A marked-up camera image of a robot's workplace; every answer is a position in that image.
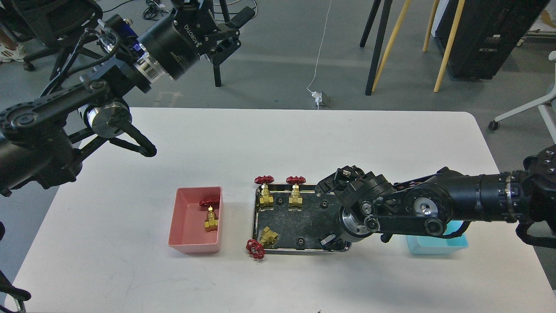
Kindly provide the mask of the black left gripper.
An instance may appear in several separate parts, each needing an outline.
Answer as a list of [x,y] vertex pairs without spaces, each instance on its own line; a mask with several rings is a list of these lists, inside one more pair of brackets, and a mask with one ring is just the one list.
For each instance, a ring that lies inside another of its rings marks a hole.
[[210,35],[239,35],[239,29],[254,18],[255,9],[245,6],[230,19],[227,6],[221,7],[225,23],[216,25],[212,7],[181,7],[156,22],[139,42],[172,79],[179,79],[201,55],[208,53],[214,66],[220,66],[242,46],[238,38],[217,44]]

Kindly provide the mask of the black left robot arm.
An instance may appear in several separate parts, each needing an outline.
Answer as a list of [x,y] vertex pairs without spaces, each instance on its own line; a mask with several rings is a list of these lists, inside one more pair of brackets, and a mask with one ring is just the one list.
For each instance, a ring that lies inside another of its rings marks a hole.
[[240,28],[258,10],[246,6],[230,16],[222,0],[224,20],[218,23],[211,0],[172,5],[141,36],[119,15],[100,20],[103,30],[85,30],[71,59],[38,99],[2,111],[2,196],[32,181],[46,190],[75,182],[82,162],[106,142],[155,156],[155,145],[133,126],[124,101],[134,87],[147,93],[163,74],[177,80],[202,55],[221,86],[220,65],[241,46]]

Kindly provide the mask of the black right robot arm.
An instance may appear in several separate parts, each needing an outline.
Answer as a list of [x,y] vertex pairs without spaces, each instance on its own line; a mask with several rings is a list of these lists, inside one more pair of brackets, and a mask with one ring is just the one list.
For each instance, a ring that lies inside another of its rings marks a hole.
[[555,230],[555,147],[523,161],[524,170],[467,176],[443,167],[435,174],[391,184],[357,166],[339,168],[316,185],[314,193],[334,193],[340,203],[335,228],[324,248],[338,240],[355,243],[381,234],[462,236],[473,221],[517,223],[516,235],[536,247],[555,248],[555,238],[532,236],[528,229],[546,222]]

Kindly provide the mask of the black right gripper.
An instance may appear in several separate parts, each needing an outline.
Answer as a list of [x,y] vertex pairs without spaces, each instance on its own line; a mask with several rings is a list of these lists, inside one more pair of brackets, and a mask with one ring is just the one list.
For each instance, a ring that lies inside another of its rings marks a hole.
[[321,239],[321,247],[328,252],[345,252],[348,250],[348,242],[360,242],[374,232],[367,229],[365,224],[358,222],[354,215],[348,213],[345,208],[339,212],[339,236],[329,234]]

